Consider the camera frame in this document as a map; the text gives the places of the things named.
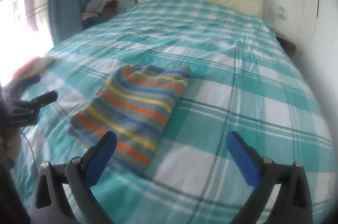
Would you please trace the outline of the striped knit sweater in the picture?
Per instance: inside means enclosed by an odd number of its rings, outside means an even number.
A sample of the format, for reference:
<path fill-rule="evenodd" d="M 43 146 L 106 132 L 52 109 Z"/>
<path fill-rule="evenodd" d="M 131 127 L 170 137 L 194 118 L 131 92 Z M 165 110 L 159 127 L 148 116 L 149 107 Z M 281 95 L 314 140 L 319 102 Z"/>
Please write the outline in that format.
<path fill-rule="evenodd" d="M 90 145 L 107 131 L 114 132 L 117 147 L 113 160 L 140 175 L 148 167 L 190 79 L 187 66 L 121 66 L 71 117 L 69 131 Z"/>

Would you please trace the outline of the pile of clothes on nightstand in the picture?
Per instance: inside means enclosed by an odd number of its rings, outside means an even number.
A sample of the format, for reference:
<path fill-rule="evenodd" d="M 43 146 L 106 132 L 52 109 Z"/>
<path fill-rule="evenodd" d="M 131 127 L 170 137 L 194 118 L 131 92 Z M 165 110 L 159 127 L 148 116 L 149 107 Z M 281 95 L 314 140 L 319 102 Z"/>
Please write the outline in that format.
<path fill-rule="evenodd" d="M 91 0 L 81 13 L 84 29 L 101 24 L 117 14 L 118 0 Z"/>

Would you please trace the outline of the red folded garment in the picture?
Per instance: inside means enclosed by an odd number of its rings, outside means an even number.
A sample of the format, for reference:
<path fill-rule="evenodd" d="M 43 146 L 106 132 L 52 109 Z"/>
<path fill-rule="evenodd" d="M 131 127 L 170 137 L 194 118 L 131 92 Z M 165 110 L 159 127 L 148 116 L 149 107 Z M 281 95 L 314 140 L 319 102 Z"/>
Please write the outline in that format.
<path fill-rule="evenodd" d="M 13 79 L 23 79 L 41 74 L 41 68 L 39 68 L 40 60 L 40 58 L 34 58 L 24 64 L 13 74 Z"/>

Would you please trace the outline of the teal plaid bedspread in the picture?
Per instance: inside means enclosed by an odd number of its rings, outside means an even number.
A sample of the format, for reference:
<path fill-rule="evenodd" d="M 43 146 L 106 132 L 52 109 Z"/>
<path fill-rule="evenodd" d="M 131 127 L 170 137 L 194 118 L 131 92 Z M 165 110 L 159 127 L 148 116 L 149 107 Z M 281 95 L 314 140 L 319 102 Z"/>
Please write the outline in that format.
<path fill-rule="evenodd" d="M 36 126 L 23 130 L 15 186 L 30 207 L 35 169 L 69 162 L 89 144 L 69 133 L 82 109 L 122 65 L 187 66 L 191 80 L 156 152 L 137 176 L 111 162 L 93 193 L 115 223 L 229 223 L 249 187 L 226 147 L 236 131 L 276 163 L 303 163 L 313 222 L 334 201 L 335 156 L 320 107 L 273 28 L 254 16 L 196 0 L 153 0 L 49 51 L 56 61 L 24 99 L 56 90 Z"/>

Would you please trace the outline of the dark bedside table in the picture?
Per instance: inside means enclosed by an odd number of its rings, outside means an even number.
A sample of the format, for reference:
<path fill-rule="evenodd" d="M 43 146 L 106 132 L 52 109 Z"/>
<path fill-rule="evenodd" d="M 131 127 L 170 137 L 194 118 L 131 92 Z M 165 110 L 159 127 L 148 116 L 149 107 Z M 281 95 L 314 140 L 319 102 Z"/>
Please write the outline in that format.
<path fill-rule="evenodd" d="M 287 56 L 289 56 L 292 59 L 296 51 L 296 45 L 288 40 L 285 40 L 282 37 L 276 36 L 276 39 L 279 42 L 282 49 L 284 50 L 284 52 L 287 54 Z"/>

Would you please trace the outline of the white wardrobe doors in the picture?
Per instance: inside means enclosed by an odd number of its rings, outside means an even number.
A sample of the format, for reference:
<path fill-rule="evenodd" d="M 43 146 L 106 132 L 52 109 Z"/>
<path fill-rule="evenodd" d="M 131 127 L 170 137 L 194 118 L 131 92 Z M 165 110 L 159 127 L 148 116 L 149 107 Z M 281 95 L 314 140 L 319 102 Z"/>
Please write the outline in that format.
<path fill-rule="evenodd" d="M 304 0 L 297 45 L 302 58 L 325 55 L 337 30 L 337 0 Z"/>

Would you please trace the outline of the wall socket with blue sticker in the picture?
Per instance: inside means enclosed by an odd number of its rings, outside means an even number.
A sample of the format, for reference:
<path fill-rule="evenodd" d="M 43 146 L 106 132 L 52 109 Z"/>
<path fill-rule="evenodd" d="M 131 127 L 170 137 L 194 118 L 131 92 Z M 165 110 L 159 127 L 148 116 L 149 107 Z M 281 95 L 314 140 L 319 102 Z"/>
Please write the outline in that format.
<path fill-rule="evenodd" d="M 286 20 L 287 19 L 287 13 L 286 10 L 280 5 L 278 6 L 276 9 L 276 15 L 282 19 L 282 20 Z"/>

